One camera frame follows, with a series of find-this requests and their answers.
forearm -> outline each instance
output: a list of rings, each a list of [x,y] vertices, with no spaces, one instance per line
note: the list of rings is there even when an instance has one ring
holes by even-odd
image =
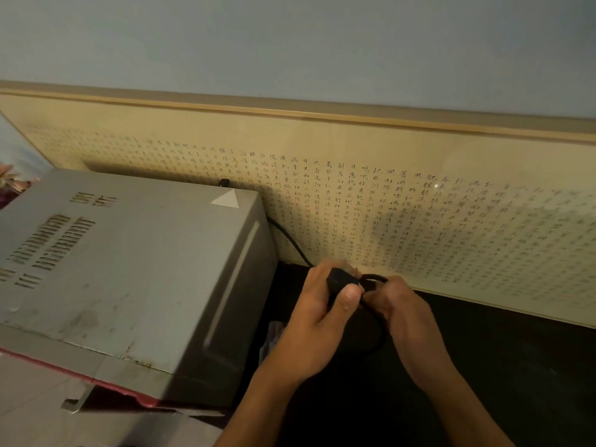
[[[297,383],[282,383],[261,366],[214,447],[269,447],[275,444]]]
[[[428,393],[455,447],[511,447],[513,443],[457,373],[451,383]]]

blue-gray wall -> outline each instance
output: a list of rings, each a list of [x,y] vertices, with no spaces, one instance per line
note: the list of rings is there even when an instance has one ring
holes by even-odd
[[[0,79],[596,117],[596,0],[0,0]]]

hand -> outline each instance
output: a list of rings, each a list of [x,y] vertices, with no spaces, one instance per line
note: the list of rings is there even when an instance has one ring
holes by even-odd
[[[346,262],[329,259],[309,270],[290,322],[262,365],[284,384],[300,384],[323,370],[337,350],[348,319],[358,308],[363,288],[349,284],[327,313],[327,276],[332,268],[341,268],[357,278],[362,275]]]
[[[364,299],[387,320],[399,358],[419,388],[430,395],[458,379],[430,306],[406,281],[392,276]]]

black cable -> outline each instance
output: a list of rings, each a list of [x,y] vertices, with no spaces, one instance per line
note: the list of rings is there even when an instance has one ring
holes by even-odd
[[[283,228],[283,226],[281,224],[279,224],[276,220],[274,220],[273,218],[271,218],[269,216],[267,216],[267,221],[270,224],[272,224],[273,226],[275,226],[277,229],[279,229],[279,231],[281,233],[283,233],[288,240],[290,240],[290,243],[292,243],[294,245],[294,248],[296,248],[296,251],[298,251],[298,254],[300,254],[300,256],[302,257],[302,260],[304,260],[304,262],[309,266],[309,268],[314,268],[315,267],[312,264],[312,262],[308,260],[307,256],[302,252],[302,250],[298,246],[298,243],[296,243],[296,241]],[[361,284],[368,284],[369,281],[387,282],[387,278],[385,276],[381,276],[381,275],[378,275],[378,274],[363,274],[362,277],[360,277],[359,281],[360,281]],[[385,343],[385,339],[387,338],[387,324],[386,324],[386,321],[385,321],[385,318],[383,317],[383,315],[382,314],[379,314],[370,304],[368,304],[364,300],[363,297],[360,298],[360,305],[364,309],[366,309],[366,311],[368,311],[372,316],[375,317],[375,319],[377,320],[377,322],[379,323],[379,326],[381,328],[381,337],[376,342],[376,344],[372,348],[370,348],[369,350],[366,350],[365,352],[362,352],[361,353],[363,355],[367,355],[368,356],[369,354],[374,353],[375,351],[377,351]]]

yellowed paper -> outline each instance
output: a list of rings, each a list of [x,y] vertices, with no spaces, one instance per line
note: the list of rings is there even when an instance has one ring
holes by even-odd
[[[312,262],[596,325],[592,146],[9,95],[0,110],[59,167],[255,189]]]

